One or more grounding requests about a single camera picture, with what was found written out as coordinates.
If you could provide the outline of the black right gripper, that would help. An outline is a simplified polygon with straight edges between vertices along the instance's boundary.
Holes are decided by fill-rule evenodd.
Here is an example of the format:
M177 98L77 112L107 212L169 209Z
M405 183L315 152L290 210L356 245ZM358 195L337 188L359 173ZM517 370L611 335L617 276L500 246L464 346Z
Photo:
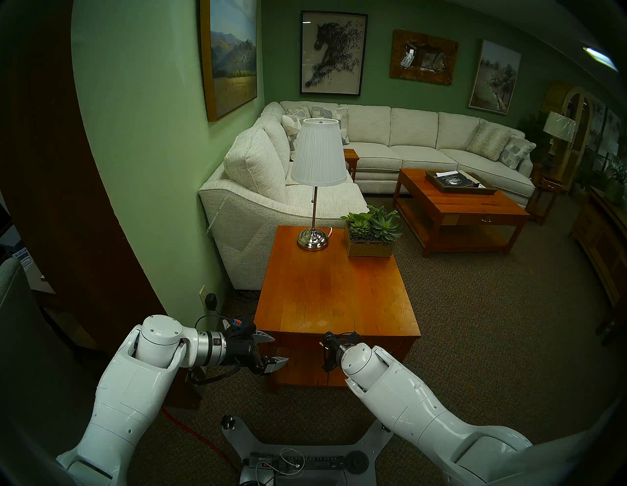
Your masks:
M363 340L357 332L326 332L321 346L324 359L322 370L325 373L338 367L344 373L358 373L363 369Z

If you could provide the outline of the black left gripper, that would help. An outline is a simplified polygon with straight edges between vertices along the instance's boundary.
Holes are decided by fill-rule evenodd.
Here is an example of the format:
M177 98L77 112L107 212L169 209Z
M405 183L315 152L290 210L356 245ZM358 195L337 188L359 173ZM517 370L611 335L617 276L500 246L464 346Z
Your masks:
M251 336L226 337L225 366L248 368L253 374L267 376L278 371L289 361L288 357L258 357L257 343L275 342L269 334L256 330Z

